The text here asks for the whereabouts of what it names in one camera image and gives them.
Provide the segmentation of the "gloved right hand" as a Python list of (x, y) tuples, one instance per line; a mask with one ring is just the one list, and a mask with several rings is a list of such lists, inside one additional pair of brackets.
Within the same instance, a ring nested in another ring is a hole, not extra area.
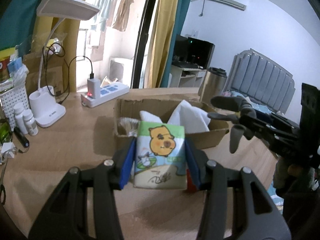
[(210, 103), (213, 107), (234, 112), (234, 114), (223, 115), (219, 113), (209, 112), (208, 118), (212, 120), (230, 121), (233, 126), (230, 130), (229, 151), (235, 153), (239, 147), (241, 138), (244, 136), (247, 140), (254, 137), (254, 132), (240, 124), (240, 118), (249, 116), (256, 118), (256, 111), (252, 105), (241, 96), (215, 96), (211, 98)]

